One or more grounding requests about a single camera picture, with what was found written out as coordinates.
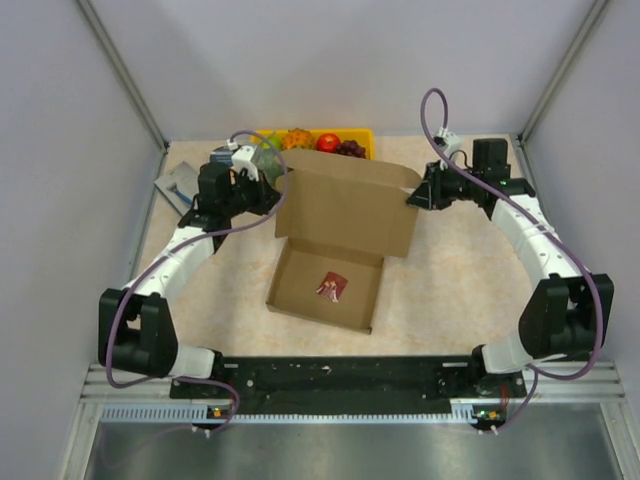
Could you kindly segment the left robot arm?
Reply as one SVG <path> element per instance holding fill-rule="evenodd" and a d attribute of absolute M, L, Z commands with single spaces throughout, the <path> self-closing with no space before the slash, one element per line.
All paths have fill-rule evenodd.
<path fill-rule="evenodd" d="M 201 167 L 198 192 L 152 264 L 127 285 L 106 289 L 98 303 L 98 360 L 145 377 L 192 377 L 205 396 L 226 387 L 220 352 L 179 342 L 170 304 L 189 278 L 233 233 L 232 220 L 252 213 L 265 222 L 280 193 L 256 167 L 212 162 Z"/>

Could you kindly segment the brown cardboard box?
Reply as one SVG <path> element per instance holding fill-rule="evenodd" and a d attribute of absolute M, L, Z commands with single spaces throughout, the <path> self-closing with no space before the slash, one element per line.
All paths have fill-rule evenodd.
<path fill-rule="evenodd" d="M 418 210 L 406 204 L 422 181 L 401 164 L 315 150 L 283 154 L 276 214 L 284 239 L 266 299 L 269 310 L 368 334 L 385 260 L 409 254 Z M 338 303 L 315 293 L 328 272 L 348 280 Z"/>

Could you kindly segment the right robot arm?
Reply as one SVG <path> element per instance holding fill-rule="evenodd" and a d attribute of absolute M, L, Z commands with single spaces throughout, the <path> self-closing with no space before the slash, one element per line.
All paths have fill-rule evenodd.
<path fill-rule="evenodd" d="M 535 190 L 514 178 L 503 139 L 476 140 L 471 164 L 453 169 L 443 161 L 427 164 L 410 206 L 444 210 L 455 201 L 472 201 L 510 242 L 533 291 L 509 335 L 474 349 L 466 380 L 476 394 L 498 389 L 503 374 L 548 360 L 589 354 L 606 335 L 614 284 L 606 274 L 584 278 L 576 263 L 555 243 Z"/>

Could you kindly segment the red card packet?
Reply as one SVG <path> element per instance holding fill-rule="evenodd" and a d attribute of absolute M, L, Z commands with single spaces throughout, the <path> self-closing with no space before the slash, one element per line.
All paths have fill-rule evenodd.
<path fill-rule="evenodd" d="M 315 293 L 333 303 L 338 303 L 348 285 L 348 280 L 335 272 L 328 272 L 315 290 Z"/>

